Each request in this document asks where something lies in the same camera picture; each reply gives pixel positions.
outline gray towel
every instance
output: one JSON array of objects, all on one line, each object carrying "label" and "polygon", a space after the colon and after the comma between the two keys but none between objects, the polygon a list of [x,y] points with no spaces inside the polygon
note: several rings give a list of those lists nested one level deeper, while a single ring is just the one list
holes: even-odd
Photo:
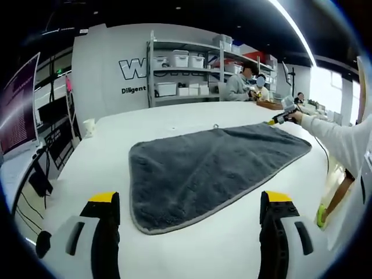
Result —
[{"label": "gray towel", "polygon": [[135,144],[130,150],[133,222],[145,234],[194,224],[259,187],[311,148],[264,123]]}]

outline wooden tray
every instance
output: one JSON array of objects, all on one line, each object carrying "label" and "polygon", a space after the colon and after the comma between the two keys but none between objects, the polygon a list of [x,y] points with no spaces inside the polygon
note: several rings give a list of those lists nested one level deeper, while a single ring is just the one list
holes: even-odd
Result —
[{"label": "wooden tray", "polygon": [[266,109],[283,110],[283,106],[278,103],[272,103],[272,102],[267,102],[267,101],[257,101],[256,104],[257,106],[262,106],[263,108],[266,108]]}]

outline ceiling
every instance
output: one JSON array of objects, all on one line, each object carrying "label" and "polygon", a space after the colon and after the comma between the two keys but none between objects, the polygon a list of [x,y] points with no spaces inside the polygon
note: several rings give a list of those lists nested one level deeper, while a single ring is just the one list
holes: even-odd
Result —
[{"label": "ceiling", "polygon": [[[356,49],[346,33],[313,0],[279,0],[299,26],[315,55],[356,68]],[[363,0],[336,1],[366,41],[362,29],[367,10]],[[267,0],[38,0],[8,3],[2,23],[7,53],[1,80],[8,79],[23,62],[41,51],[41,60],[72,46],[78,29],[106,23],[108,27],[133,23],[169,23],[232,36],[287,63],[310,66],[310,60],[292,27]],[[75,30],[62,28],[75,27]],[[60,29],[60,32],[41,35]],[[338,66],[321,62],[322,66]]]}]

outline yellow object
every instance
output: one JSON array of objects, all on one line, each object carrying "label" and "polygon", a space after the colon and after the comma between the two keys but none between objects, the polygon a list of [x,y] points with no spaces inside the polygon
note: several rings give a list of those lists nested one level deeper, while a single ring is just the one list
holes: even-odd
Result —
[{"label": "yellow object", "polygon": [[266,194],[269,196],[269,202],[291,202],[291,198],[286,194],[272,192],[272,191],[265,191]]},{"label": "yellow object", "polygon": [[112,195],[116,192],[107,192],[94,195],[92,198],[89,199],[90,202],[111,202]]}]

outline white cup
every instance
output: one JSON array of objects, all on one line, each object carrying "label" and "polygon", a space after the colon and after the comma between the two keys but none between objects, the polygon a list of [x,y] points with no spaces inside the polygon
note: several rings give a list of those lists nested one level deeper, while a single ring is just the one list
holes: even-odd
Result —
[{"label": "white cup", "polygon": [[95,120],[94,120],[94,118],[84,121],[83,124],[85,126],[86,137],[88,137],[88,138],[93,137],[93,135],[95,134]]}]

